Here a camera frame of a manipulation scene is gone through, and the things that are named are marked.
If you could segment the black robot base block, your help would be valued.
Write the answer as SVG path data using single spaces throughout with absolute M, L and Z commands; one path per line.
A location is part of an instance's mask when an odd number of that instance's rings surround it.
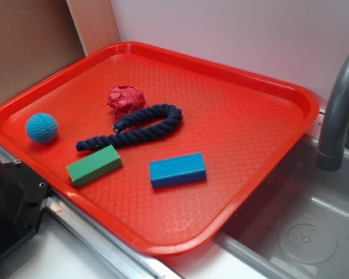
M 0 161 L 0 261 L 38 233 L 49 184 L 25 163 Z

